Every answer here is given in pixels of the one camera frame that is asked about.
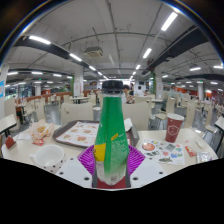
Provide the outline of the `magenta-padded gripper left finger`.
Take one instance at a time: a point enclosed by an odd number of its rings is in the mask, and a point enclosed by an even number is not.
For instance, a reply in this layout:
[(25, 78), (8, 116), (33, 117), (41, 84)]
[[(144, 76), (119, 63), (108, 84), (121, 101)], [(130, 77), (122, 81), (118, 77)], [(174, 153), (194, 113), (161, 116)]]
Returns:
[(84, 188), (97, 186), (94, 146), (90, 146), (77, 157), (68, 159), (56, 173), (57, 176)]

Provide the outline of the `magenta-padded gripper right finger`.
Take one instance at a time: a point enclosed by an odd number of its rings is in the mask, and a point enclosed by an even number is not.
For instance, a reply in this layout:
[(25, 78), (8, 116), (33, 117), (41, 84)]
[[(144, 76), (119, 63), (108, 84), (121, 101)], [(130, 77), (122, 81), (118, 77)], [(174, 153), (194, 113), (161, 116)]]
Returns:
[(166, 176), (166, 172), (156, 161), (133, 146), (129, 146), (127, 173), (132, 188), (143, 187)]

